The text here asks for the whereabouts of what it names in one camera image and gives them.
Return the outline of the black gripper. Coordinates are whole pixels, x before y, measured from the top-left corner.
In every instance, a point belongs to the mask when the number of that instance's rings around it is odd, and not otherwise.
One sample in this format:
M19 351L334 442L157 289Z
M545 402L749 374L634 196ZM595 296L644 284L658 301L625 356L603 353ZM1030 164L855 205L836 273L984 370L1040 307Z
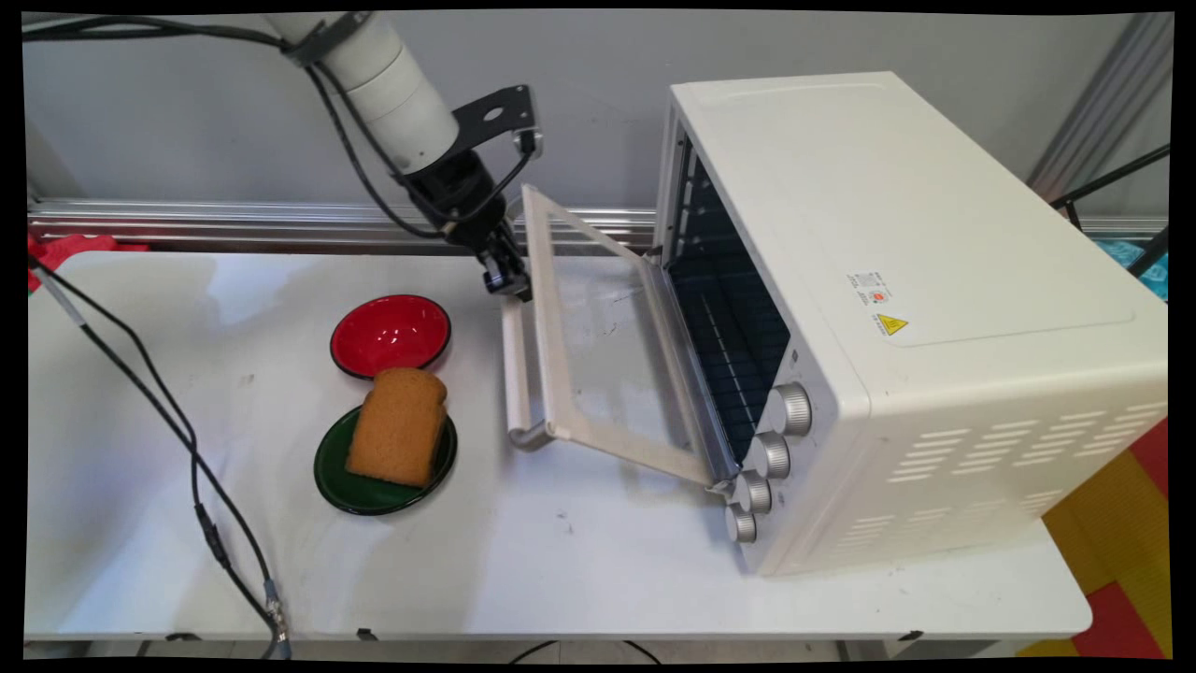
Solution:
M505 197L475 149L462 149L402 178L413 203L445 241L481 253L488 293L533 301L533 282L505 221Z

